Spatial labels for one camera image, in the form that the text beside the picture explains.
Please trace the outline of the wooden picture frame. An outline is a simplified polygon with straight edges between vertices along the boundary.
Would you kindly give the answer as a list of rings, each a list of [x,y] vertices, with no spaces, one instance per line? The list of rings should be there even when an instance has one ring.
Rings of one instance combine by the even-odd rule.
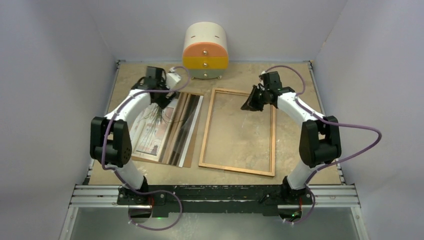
[[[215,87],[211,91],[198,165],[201,168],[274,177],[276,109],[242,111],[249,93]]]

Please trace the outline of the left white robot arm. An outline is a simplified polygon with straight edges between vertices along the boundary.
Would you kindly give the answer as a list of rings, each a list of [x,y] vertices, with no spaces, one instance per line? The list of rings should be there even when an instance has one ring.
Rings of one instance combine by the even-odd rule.
[[[89,154],[105,171],[112,171],[129,197],[138,205],[149,199],[146,177],[139,173],[132,160],[132,140],[129,127],[138,115],[152,104],[166,108],[176,96],[181,76],[172,67],[166,71],[147,66],[145,76],[130,89],[125,99],[103,117],[96,116],[90,123]]]

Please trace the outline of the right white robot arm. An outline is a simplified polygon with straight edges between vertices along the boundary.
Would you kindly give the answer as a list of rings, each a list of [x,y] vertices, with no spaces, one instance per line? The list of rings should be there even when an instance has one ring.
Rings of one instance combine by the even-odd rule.
[[[263,72],[259,78],[260,83],[252,87],[240,109],[257,112],[263,111],[265,105],[272,105],[300,126],[300,162],[283,179],[280,191],[282,200],[292,204],[305,193],[313,172],[341,156],[338,120],[334,116],[324,116],[305,104],[291,87],[282,85],[277,71]]]

